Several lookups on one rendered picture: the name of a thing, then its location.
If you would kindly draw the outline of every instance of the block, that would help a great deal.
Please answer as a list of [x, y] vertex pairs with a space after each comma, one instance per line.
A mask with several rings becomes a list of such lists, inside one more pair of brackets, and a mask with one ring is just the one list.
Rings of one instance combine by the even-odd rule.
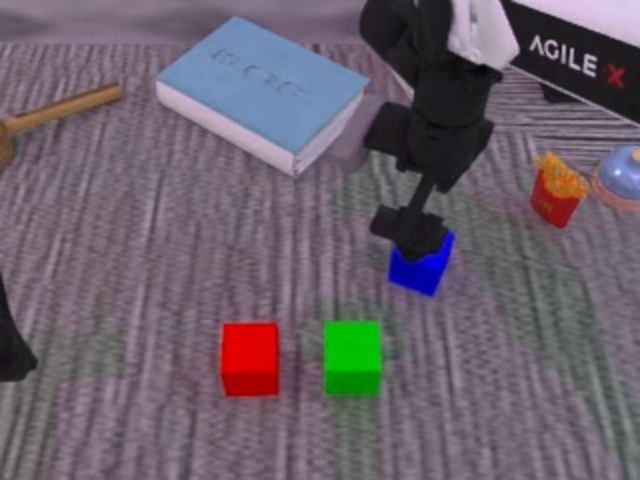
[[330, 321], [324, 325], [327, 395], [375, 395], [382, 379], [380, 322]]
[[449, 263], [454, 241], [455, 234], [449, 232], [438, 253], [426, 255], [415, 262], [405, 260], [398, 248], [394, 248], [389, 263], [389, 281], [433, 297]]
[[276, 323], [222, 326], [220, 376], [227, 396], [277, 395], [280, 348]]

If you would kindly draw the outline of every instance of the book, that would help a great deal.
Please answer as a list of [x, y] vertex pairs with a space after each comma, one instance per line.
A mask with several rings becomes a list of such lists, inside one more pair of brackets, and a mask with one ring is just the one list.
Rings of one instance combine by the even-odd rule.
[[297, 178], [344, 130], [369, 79], [232, 17], [156, 79], [164, 106]]

